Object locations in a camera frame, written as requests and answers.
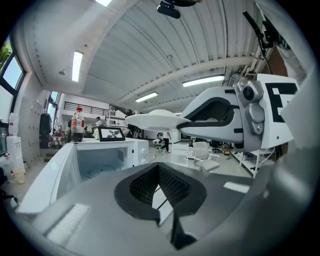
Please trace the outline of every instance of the white ceiling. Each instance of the white ceiling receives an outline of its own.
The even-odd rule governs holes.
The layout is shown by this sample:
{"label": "white ceiling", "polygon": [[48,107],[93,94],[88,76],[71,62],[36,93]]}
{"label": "white ceiling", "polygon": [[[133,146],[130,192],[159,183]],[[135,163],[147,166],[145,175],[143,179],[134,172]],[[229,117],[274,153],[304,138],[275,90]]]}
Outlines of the white ceiling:
{"label": "white ceiling", "polygon": [[[181,19],[157,13],[159,2],[113,0],[104,7],[91,0],[53,0],[33,9],[24,36],[44,87],[145,112],[175,112],[222,84],[184,88],[182,82],[224,70],[228,81],[252,63],[258,42],[242,15],[248,11],[261,24],[252,0],[205,0],[179,8]],[[79,83],[71,81],[75,50],[84,52]],[[59,75],[63,69],[65,76]],[[154,91],[158,96],[147,103],[135,102]]]}

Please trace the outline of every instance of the white chair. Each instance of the white chair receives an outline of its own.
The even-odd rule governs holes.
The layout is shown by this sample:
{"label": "white chair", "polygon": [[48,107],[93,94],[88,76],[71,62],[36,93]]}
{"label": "white chair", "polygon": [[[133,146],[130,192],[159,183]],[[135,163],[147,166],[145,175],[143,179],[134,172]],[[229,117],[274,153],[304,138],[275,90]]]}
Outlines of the white chair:
{"label": "white chair", "polygon": [[220,164],[217,162],[220,156],[209,153],[209,149],[205,141],[193,143],[193,149],[194,166],[205,172],[210,172],[220,167]]}
{"label": "white chair", "polygon": [[189,144],[172,144],[171,163],[188,167]]}

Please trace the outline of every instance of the black fabric mesh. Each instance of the black fabric mesh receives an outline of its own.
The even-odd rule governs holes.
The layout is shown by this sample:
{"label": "black fabric mesh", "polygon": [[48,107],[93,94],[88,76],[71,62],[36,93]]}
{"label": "black fabric mesh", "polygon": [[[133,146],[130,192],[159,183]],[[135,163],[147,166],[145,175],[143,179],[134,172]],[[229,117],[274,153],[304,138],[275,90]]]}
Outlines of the black fabric mesh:
{"label": "black fabric mesh", "polygon": [[154,193],[159,183],[158,181],[158,166],[155,166],[130,184],[130,193],[139,201],[152,206]]}
{"label": "black fabric mesh", "polygon": [[191,186],[159,166],[159,185],[172,207],[182,202],[191,192]]}

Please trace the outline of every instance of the red bottle label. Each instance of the red bottle label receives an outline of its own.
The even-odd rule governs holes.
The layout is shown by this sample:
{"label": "red bottle label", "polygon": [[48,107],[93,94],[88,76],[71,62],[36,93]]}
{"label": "red bottle label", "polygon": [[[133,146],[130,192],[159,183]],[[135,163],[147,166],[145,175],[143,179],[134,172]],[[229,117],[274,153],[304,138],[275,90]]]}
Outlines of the red bottle label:
{"label": "red bottle label", "polygon": [[71,127],[77,126],[77,120],[71,120]]}
{"label": "red bottle label", "polygon": [[71,127],[85,127],[84,120],[71,120]]}

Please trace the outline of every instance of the railing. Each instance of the railing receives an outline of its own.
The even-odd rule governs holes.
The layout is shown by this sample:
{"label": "railing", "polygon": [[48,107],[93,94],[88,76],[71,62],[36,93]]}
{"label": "railing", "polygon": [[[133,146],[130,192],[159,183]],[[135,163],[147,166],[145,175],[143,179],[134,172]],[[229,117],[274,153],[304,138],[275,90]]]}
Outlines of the railing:
{"label": "railing", "polygon": [[100,115],[100,116],[109,116],[109,110],[108,109],[103,109],[99,107],[94,107],[94,106],[87,106],[87,105],[82,105],[82,104],[77,104],[77,103],[72,103],[72,102],[64,102],[64,110],[70,110],[70,111],[77,111],[77,108],[82,108],[83,113],[89,113],[89,114],[94,114],[94,115]]}

